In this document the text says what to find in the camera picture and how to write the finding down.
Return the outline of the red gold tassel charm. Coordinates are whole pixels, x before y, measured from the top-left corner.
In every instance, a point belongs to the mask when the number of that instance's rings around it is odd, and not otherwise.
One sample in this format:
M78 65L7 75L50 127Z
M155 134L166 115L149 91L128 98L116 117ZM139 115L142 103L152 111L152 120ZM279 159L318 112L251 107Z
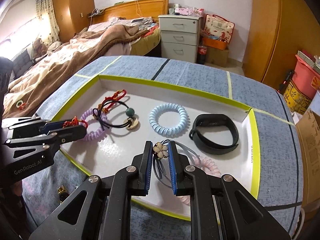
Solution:
M82 125L85 128L88 127L88 123L85 120L78 119L78 117L75 116L73 119L65 121L62 127L66 128L66 127L79 126L79 125Z

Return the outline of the black fitness band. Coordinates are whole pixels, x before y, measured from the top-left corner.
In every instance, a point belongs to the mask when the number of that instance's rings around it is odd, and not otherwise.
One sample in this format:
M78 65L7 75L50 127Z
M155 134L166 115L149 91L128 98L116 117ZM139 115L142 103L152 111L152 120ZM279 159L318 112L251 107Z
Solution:
M204 153L223 155L239 145L235 123L224 114L200 114L193 122L189 138Z

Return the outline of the red knot charm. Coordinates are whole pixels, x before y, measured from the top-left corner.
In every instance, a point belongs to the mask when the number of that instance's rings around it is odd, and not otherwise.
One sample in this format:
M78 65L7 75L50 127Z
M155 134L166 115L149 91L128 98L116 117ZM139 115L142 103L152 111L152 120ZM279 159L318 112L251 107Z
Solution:
M122 99L127 94L127 91L125 89L116 91L112 96L107 96L105 99L98 105L98 109L101 109L103 113L107 114L112 107L118 102L120 99ZM111 100L110 104L108 106L103 106L103 104Z

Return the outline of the green cardboard tray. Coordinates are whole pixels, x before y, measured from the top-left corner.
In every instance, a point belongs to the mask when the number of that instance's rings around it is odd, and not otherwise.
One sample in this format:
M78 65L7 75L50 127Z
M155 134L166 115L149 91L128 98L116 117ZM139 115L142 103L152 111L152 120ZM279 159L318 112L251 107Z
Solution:
M174 140L179 153L191 149L191 163L206 172L220 176L230 174L253 196L260 186L260 145L257 122L251 107L234 100L157 81L99 74L83 84L50 120L77 116L88 123L88 133L99 128L90 110L105 97L125 89L121 104L112 107L101 117L112 124L99 139L69 142L62 153L86 174L106 177L129 165L151 141L160 154L168 150L167 141ZM193 122L200 114L224 114L239 132L238 147L223 155L199 150L189 138Z

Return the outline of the brown blanket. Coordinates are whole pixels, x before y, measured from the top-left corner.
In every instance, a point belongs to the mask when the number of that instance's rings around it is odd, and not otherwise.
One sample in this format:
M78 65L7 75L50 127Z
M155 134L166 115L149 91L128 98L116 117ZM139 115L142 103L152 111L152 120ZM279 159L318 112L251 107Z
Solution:
M104 56L114 45L131 43L147 32L137 25L113 25L99 32L87 31L76 35L9 83L2 117L32 115L77 71Z

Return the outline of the blue patterned tablecloth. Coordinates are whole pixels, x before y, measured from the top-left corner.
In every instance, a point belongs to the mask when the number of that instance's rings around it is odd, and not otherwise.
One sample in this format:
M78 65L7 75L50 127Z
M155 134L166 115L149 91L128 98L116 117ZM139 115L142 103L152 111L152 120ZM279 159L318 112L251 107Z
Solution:
M258 200L292 236L303 195L303 168L298 135L283 97L271 87L244 76L204 65L142 56L100 57L79 70L55 91L36 113L51 119L91 77L136 77L202 90L242 102L254 108L261 153ZM59 206L57 188L69 191L86 175L61 152L55 164L23 181L27 219L32 230ZM190 222L161 214L133 202L131 239L190 239Z

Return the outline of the patterned curtain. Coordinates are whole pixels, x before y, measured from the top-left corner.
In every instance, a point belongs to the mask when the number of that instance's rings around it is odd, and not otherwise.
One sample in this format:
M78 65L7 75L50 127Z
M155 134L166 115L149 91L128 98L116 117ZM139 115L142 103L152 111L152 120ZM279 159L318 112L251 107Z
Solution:
M46 45L59 41L60 28L55 17L53 0L35 0L36 15L40 23L40 38Z

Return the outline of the cola bottle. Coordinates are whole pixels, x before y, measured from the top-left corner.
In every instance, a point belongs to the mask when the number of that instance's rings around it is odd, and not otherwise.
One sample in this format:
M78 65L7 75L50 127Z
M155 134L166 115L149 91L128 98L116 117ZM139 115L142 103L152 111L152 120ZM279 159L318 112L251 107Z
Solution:
M207 47L206 46L198 46L197 49L197 64L204 64L206 61Z

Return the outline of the brown cardboard box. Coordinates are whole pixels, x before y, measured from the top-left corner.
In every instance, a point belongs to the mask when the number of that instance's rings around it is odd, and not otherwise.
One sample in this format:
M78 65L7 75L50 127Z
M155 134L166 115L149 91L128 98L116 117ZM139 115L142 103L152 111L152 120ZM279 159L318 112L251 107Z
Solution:
M220 67L225 67L228 61L229 50L219 50L212 47L207 47L206 63L214 64Z

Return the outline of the wooden corner wardrobe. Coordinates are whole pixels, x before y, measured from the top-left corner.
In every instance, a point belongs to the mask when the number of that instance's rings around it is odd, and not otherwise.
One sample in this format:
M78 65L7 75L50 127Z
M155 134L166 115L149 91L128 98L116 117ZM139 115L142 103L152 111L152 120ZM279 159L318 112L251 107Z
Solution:
M87 15L94 9L94 0L53 0L53 6L60 41L66 43L89 26Z

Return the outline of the open cardboard box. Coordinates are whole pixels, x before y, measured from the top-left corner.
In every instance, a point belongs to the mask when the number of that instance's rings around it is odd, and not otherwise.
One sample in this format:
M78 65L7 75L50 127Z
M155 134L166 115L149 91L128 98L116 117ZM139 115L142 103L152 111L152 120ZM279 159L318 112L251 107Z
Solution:
M319 116L307 110L296 124L303 162L303 206L319 200Z

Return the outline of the yellow patterned box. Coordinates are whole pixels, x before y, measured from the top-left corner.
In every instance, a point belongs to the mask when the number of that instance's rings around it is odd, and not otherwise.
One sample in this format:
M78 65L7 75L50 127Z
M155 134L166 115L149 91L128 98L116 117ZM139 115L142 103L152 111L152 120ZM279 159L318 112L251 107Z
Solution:
M310 106L311 99L305 96L290 80L284 92L284 100L291 112L303 115Z

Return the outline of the grey drawer cabinet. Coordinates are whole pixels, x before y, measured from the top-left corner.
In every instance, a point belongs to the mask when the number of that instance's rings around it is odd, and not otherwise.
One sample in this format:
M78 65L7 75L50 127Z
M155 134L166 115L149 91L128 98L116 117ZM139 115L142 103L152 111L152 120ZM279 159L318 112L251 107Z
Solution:
M195 63L200 39L201 18L160 15L158 19L162 57Z

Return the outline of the red patterned gift bag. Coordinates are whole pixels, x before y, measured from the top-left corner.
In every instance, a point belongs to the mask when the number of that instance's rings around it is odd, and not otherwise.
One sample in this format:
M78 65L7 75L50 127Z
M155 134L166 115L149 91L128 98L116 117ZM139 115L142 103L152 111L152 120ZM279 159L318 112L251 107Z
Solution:
M220 41L230 43L235 24L218 15L206 15L203 33L215 36Z

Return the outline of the pink plastic bin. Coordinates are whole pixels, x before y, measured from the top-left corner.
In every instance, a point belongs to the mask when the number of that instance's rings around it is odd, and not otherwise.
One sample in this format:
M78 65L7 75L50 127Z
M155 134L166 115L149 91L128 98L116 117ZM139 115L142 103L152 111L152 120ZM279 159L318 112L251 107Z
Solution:
M292 80L300 92L313 99L319 89L319 74L300 56L296 55L296 58L297 63Z

